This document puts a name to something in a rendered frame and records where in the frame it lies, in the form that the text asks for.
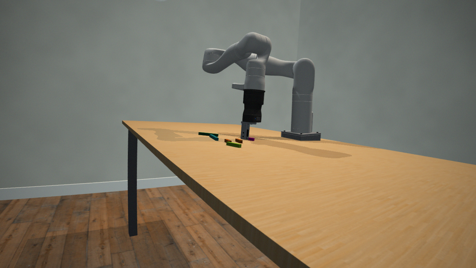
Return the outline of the lime green rod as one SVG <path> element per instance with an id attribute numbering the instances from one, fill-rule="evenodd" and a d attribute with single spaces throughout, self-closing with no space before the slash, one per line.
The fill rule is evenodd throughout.
<path id="1" fill-rule="evenodd" d="M 233 143 L 233 142 L 226 142 L 226 145 L 241 148 L 241 144 L 236 144 L 236 143 Z"/>

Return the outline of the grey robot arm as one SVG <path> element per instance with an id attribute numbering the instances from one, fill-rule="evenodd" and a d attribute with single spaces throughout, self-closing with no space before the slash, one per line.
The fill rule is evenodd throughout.
<path id="1" fill-rule="evenodd" d="M 202 68 L 216 74 L 236 63 L 246 75 L 278 75 L 294 78 L 292 90 L 291 132 L 311 133 L 313 123 L 312 99 L 315 82 L 314 63 L 307 58 L 284 61 L 269 56 L 272 44 L 267 36 L 247 33 L 226 50 L 205 50 Z"/>

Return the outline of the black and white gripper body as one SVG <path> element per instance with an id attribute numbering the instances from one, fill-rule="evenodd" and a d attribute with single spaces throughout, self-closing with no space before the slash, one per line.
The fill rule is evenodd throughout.
<path id="1" fill-rule="evenodd" d="M 261 107 L 264 104 L 265 78 L 260 75 L 246 75 L 245 83 L 233 83 L 233 89 L 244 90 L 243 122 L 261 122 Z"/>

